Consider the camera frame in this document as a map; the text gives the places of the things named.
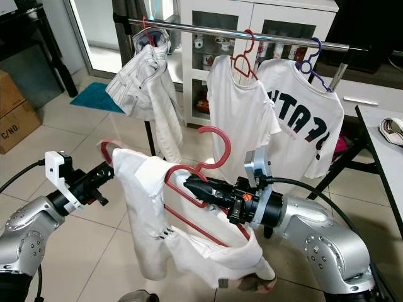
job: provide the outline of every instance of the metal rail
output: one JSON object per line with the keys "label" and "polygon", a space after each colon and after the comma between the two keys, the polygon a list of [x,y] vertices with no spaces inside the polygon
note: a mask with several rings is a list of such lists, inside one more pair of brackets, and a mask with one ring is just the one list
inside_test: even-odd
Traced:
{"label": "metal rail", "polygon": [[[128,19],[128,22],[133,25],[142,25],[143,20],[141,19]],[[245,33],[244,31],[236,31],[236,30],[222,30],[220,28],[212,28],[212,27],[204,27],[204,26],[196,26],[196,25],[186,25],[179,23],[168,23],[163,21],[154,21],[154,20],[146,20],[146,25],[165,28],[168,30],[180,30],[188,33],[203,33],[206,35],[214,35],[214,36],[224,36],[226,38],[236,38],[243,40],[250,40],[251,35]],[[311,39],[304,38],[291,38],[289,36],[273,36],[273,35],[265,35],[261,33],[257,33],[254,35],[254,39],[256,41],[265,41],[272,43],[280,43],[285,45],[298,45],[303,47],[312,47],[318,48],[318,44]],[[356,52],[367,52],[368,50],[365,48],[359,47],[351,47],[347,44],[338,44],[338,43],[330,43],[330,42],[322,42],[322,48],[324,50],[332,50],[335,52],[347,52],[350,49],[353,49]]]}

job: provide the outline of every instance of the clothes rack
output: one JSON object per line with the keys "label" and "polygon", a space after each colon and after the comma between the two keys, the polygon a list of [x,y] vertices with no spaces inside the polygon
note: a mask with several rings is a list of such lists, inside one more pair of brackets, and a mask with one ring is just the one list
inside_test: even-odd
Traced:
{"label": "clothes rack", "polygon": [[[130,50],[133,49],[132,46],[132,29],[130,25],[143,25],[143,19],[132,19],[128,16],[120,16],[116,13],[113,14],[113,21],[115,23],[122,24],[125,29],[125,34],[127,36],[127,42],[130,47]],[[226,38],[234,38],[234,39],[243,39],[243,40],[251,40],[251,35],[244,31],[236,31],[236,30],[223,30],[220,28],[211,28],[204,26],[196,26],[196,25],[186,25],[179,23],[168,23],[163,21],[156,20],[146,20],[145,24],[150,27],[164,28],[166,30],[180,30],[188,33],[202,33],[204,35],[213,35],[213,36],[224,36]],[[254,34],[254,39],[256,41],[264,41],[270,43],[280,43],[284,45],[296,45],[301,47],[310,47],[310,48],[318,48],[318,43],[305,38],[292,38],[289,36],[276,36],[276,35],[265,35],[262,33]],[[344,72],[346,71],[349,62],[354,54],[366,54],[368,53],[368,49],[364,47],[355,47],[347,44],[338,44],[331,42],[322,42],[322,49],[330,50],[334,52],[345,52],[342,62],[340,63],[333,80],[331,81],[329,87],[334,91],[336,86],[339,84]],[[149,145],[151,154],[155,155],[154,150],[154,142],[152,139],[152,133],[150,130],[150,123],[145,121],[145,127],[147,130],[147,137],[149,139]]]}

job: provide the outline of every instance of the white t-shirt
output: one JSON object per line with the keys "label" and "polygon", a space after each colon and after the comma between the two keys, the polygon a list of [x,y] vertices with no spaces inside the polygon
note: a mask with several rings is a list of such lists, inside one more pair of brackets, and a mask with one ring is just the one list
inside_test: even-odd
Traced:
{"label": "white t-shirt", "polygon": [[[281,131],[270,101],[260,81],[241,86],[234,81],[227,55],[216,57],[207,77],[207,99],[212,126],[223,130],[231,140],[232,150],[220,168],[224,179],[235,184],[238,176],[246,177],[244,161],[247,151],[269,143],[270,135]],[[224,143],[213,136],[214,159],[224,152]]]}
{"label": "white t-shirt", "polygon": [[[258,69],[282,132],[273,135],[269,159],[274,177],[299,180],[326,174],[336,147],[344,110],[335,92],[314,88],[291,60],[264,61]],[[274,190],[288,193],[293,186],[277,184]]]}

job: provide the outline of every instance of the white shirt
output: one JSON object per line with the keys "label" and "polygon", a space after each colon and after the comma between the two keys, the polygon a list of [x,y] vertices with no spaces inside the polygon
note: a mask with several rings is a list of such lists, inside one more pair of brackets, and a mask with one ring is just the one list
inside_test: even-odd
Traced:
{"label": "white shirt", "polygon": [[[344,110],[335,92],[314,88],[291,60],[264,61],[258,69],[281,133],[272,136],[269,159],[274,177],[301,179],[326,174],[336,147]],[[287,193],[291,185],[277,184],[274,190]]]}
{"label": "white shirt", "polygon": [[[281,131],[273,107],[260,81],[248,86],[235,82],[227,55],[216,57],[207,77],[207,99],[212,126],[223,130],[231,140],[232,150],[219,168],[224,179],[235,184],[238,176],[246,177],[244,161],[247,151],[269,143],[270,135]],[[213,136],[214,159],[224,152],[224,143]]]}
{"label": "white shirt", "polygon": [[[198,208],[169,188],[174,198],[164,198],[164,177],[174,164],[120,148],[114,149],[112,158],[115,175],[125,191],[134,249],[144,277],[152,280],[165,277],[166,262],[172,256],[178,270],[197,274],[212,288],[219,286],[220,279],[238,280],[252,273],[271,281],[266,290],[274,286],[275,273],[249,226],[245,227],[250,235],[247,240],[220,209]],[[183,186],[189,175],[188,171],[176,171],[171,181],[194,197]],[[171,226],[164,203],[229,247]]]}

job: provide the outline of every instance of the purple hanger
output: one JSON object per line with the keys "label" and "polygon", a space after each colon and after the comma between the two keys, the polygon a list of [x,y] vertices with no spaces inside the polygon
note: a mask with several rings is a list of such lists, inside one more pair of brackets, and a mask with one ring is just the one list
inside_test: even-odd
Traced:
{"label": "purple hanger", "polygon": [[[313,41],[316,41],[319,44],[319,49],[316,53],[313,53],[312,55],[309,56],[308,60],[302,61],[300,62],[296,62],[295,66],[300,70],[300,72],[302,72],[303,74],[313,74],[314,76],[316,76],[321,82],[323,87],[325,87],[327,92],[333,92],[333,90],[330,87],[327,87],[325,85],[325,81],[323,81],[323,79],[321,78],[321,76],[319,74],[317,74],[316,72],[314,72],[314,66],[312,65],[312,63],[310,62],[310,60],[313,57],[318,56],[321,52],[322,52],[322,42],[318,39],[318,38],[312,38]],[[308,71],[303,71],[302,70],[302,66],[303,64],[308,64],[309,65],[309,70]]]}

